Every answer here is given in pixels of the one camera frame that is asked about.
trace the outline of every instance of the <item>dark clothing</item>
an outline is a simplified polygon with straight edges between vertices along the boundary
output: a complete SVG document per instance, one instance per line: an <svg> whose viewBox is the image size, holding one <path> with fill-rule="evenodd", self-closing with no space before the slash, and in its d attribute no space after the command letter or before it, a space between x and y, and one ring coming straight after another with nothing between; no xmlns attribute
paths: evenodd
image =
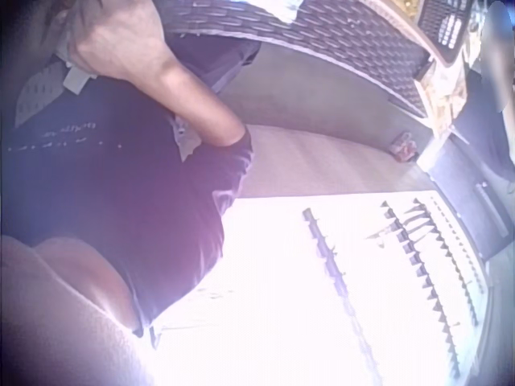
<svg viewBox="0 0 515 386"><path fill-rule="evenodd" d="M99 78L65 92L2 139L2 233L92 245L124 277L143 327L192 290L221 256L221 216L252 158L200 145L181 161L164 107Z"/></svg>
<svg viewBox="0 0 515 386"><path fill-rule="evenodd" d="M493 93L484 87L481 75L475 71L468 73L467 88L467 103L454 127L487 167L503 179L515 182L505 123L502 113L496 111Z"/></svg>

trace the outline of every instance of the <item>gray fabric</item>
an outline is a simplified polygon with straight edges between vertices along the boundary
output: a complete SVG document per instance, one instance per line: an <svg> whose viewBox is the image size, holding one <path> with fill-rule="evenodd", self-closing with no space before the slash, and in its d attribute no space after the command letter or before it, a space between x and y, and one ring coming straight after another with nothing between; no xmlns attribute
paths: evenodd
<svg viewBox="0 0 515 386"><path fill-rule="evenodd" d="M33 249L5 236L1 296L0 384L156 384L136 337L64 284Z"/></svg>

